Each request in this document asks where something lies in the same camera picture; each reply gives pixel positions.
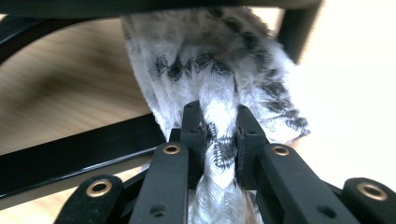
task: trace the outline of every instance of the crumpled cloth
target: crumpled cloth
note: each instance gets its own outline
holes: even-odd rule
[[[294,64],[246,7],[121,17],[128,55],[166,137],[183,106],[199,100],[210,133],[204,175],[190,195],[189,223],[261,223],[251,192],[234,180],[237,106],[247,106],[272,143],[309,134],[290,100]]]

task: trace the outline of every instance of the black pattern print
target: black pattern print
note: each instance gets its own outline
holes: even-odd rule
[[[306,127],[308,125],[308,122],[306,121],[305,118],[297,118],[297,119],[289,119],[286,121],[286,124],[288,127],[294,129],[294,130],[299,130],[303,127]]]
[[[198,56],[194,62],[197,73],[200,73],[202,70],[207,68],[213,62],[214,62],[213,56],[209,53],[201,54],[200,56]]]
[[[259,46],[259,38],[257,36],[255,36],[253,33],[251,32],[244,32],[241,34],[243,40],[244,40],[244,44],[245,44],[245,48],[248,50],[252,50],[256,47]]]
[[[311,131],[309,131],[308,129],[306,129],[306,128],[307,128],[307,125],[308,125],[308,123],[306,123],[306,126],[303,127],[303,129],[301,130],[300,135],[299,135],[296,139],[299,139],[299,138],[301,138],[301,137],[304,137],[304,136],[307,136],[307,135],[311,134]]]
[[[157,58],[157,62],[155,63],[155,66],[157,67],[158,74],[161,75],[164,73],[167,69],[168,61],[166,61],[165,56],[161,56]]]
[[[216,19],[220,19],[222,17],[222,14],[223,14],[221,8],[210,8],[208,10],[208,12],[210,13],[210,15],[212,15]]]
[[[266,74],[266,77],[274,78],[274,77],[276,77],[277,73],[278,73],[278,70],[277,70],[277,69],[271,69],[271,70]]]
[[[289,119],[296,119],[298,118],[298,115],[300,114],[300,111],[298,111],[297,109],[292,109],[289,111],[286,111],[283,116]]]
[[[225,25],[235,33],[241,32],[242,22],[238,21],[234,17],[230,17],[224,20]]]
[[[282,113],[283,110],[291,106],[291,102],[289,100],[273,101],[273,102],[268,102],[265,105],[270,111],[276,113]]]
[[[262,73],[267,70],[268,64],[272,62],[272,56],[266,49],[257,50],[254,52],[254,63],[256,64],[257,71]]]
[[[182,71],[188,76],[191,77],[191,69],[192,69],[192,59],[189,59],[186,64],[184,64]]]
[[[264,83],[262,84],[262,89],[277,100],[282,97],[283,93],[287,92],[285,86],[281,82]]]
[[[218,128],[214,123],[207,124],[207,129],[209,141],[214,144],[213,162],[220,169],[229,169],[233,165],[237,153],[237,149],[233,145],[233,139],[231,137],[218,138]]]
[[[212,67],[212,73],[221,77],[230,76],[233,71],[225,63],[215,62]]]
[[[176,58],[175,62],[168,69],[168,76],[174,81],[178,81],[181,78],[183,65],[179,58]]]

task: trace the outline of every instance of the white fabric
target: white fabric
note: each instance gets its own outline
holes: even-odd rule
[[[309,133],[290,101],[293,63],[245,7],[123,16],[134,75],[165,136],[183,106],[199,100],[210,132],[205,171],[190,199],[189,223],[260,223],[234,183],[237,106],[246,105],[270,142]]]

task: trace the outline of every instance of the wooden surface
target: wooden surface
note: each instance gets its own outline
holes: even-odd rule
[[[385,1],[325,2],[295,75],[294,100],[313,132],[295,147],[338,187],[365,176],[396,190],[394,19]],[[148,112],[118,20],[49,35],[0,67],[0,155]],[[0,211],[0,223],[51,223],[72,192]]]

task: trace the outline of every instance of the black metal frame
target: black metal frame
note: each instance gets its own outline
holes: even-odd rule
[[[196,165],[201,163],[201,156],[192,156],[198,149],[195,137],[182,136],[201,133],[201,142],[206,138],[205,132],[200,132],[202,117],[191,113],[201,111],[199,103],[184,108],[183,122],[189,124],[173,130],[172,142],[155,149],[148,171],[124,185],[111,175],[85,181],[66,202],[55,223],[187,223],[188,189],[196,188],[189,177],[201,174],[203,167]],[[270,144],[258,121],[243,105],[239,106],[237,120],[236,179],[244,189],[257,190],[255,201],[266,224],[396,222],[396,194],[391,189],[366,178],[349,179],[342,190],[327,185],[294,149]],[[198,155],[205,154],[204,145],[199,149]]]
[[[1,1],[1,12],[18,15],[18,17],[6,16],[0,21],[0,64],[18,50],[44,35],[92,19],[112,17],[126,12],[242,5],[286,9],[278,40],[284,45],[289,56],[298,62],[321,1],[304,0],[297,3],[292,0],[242,2],[174,0],[166,1],[164,5],[161,1],[142,0],[131,1],[128,6],[124,6],[121,2],[128,1],[70,0],[67,1],[69,6],[61,5],[62,7],[56,6],[56,1]],[[108,4],[110,7],[101,7],[104,4]],[[202,133],[189,131],[189,133],[181,134],[182,140],[189,139],[189,142],[193,138],[198,139],[198,137],[201,138]],[[114,174],[122,169],[134,168],[141,165],[143,159],[148,158],[147,155],[152,152],[151,148],[162,142],[164,142],[164,138],[154,117],[148,115],[2,155],[0,156],[0,179],[2,180],[0,209],[70,188],[77,185],[81,179],[96,175],[98,172]],[[202,143],[196,140],[192,146],[187,147],[201,148],[201,146]],[[199,153],[202,152],[196,149],[192,157],[199,157]],[[196,183],[199,175],[198,173],[192,175],[194,181],[191,183]]]

